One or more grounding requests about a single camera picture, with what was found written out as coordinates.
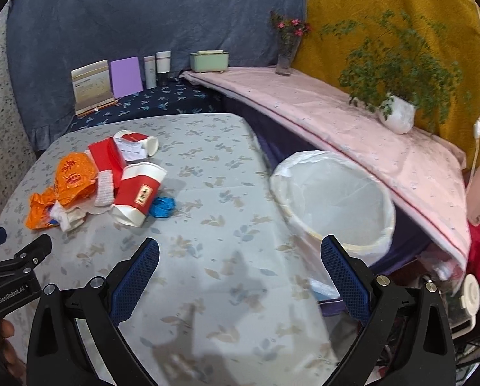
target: table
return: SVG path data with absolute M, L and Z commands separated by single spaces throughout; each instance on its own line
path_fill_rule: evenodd
M 166 220 L 149 217 L 141 228 L 114 223 L 106 213 L 68 234 L 47 230 L 53 251 L 36 269 L 41 285 L 83 286 L 153 237 L 161 249 L 159 266 L 119 328 L 160 386 L 322 385 L 337 358 L 270 194 L 257 140 L 236 115 L 163 116 L 64 135 L 9 199 L 0 217 L 8 232 L 0 260 L 38 236 L 23 224 L 27 198 L 51 184 L 60 158 L 124 127 L 159 138 L 151 161 L 168 170 L 161 194 L 175 198 L 176 213 Z M 21 358 L 35 305 L 9 316 Z M 81 328 L 95 369 L 112 382 Z

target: human hand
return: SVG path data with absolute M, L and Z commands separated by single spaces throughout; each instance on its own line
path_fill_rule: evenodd
M 25 364 L 18 359 L 17 352 L 7 340 L 14 335 L 14 326 L 10 321 L 3 319 L 0 323 L 3 338 L 2 355 L 6 360 L 8 371 L 13 377 L 21 378 L 25 374 Z

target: pink cloth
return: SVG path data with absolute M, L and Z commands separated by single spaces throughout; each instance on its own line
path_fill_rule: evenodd
M 275 74 L 274 68 L 243 67 L 184 77 L 358 163 L 388 186 L 395 204 L 465 271 L 470 233 L 462 177 L 465 155 L 459 148 L 417 128 L 396 135 L 375 115 L 350 106 L 346 93 L 295 70 L 290 77 Z

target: trash bin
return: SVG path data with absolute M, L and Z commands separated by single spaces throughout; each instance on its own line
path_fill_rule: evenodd
M 348 158 L 297 152 L 276 167 L 270 187 L 306 263 L 311 288 L 324 298 L 339 297 L 320 258 L 324 237 L 333 234 L 351 257 L 369 266 L 388 252 L 395 228 L 390 191 Z

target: white plastic cap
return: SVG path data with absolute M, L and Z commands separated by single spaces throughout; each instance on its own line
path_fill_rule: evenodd
M 472 274 L 467 274 L 463 280 L 461 305 L 469 316 L 474 316 L 479 310 L 480 290 L 477 279 Z
M 156 52 L 156 58 L 170 58 L 171 51 Z

